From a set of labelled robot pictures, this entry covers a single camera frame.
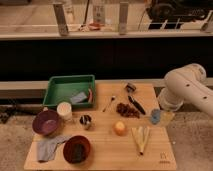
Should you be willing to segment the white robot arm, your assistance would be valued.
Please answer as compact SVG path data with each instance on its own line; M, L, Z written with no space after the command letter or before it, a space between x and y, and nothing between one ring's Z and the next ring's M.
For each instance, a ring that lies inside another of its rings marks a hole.
M206 70L196 63L169 71L164 77L165 87L158 96L160 107L177 111L184 101L189 101L213 117L213 90L203 84L205 79Z

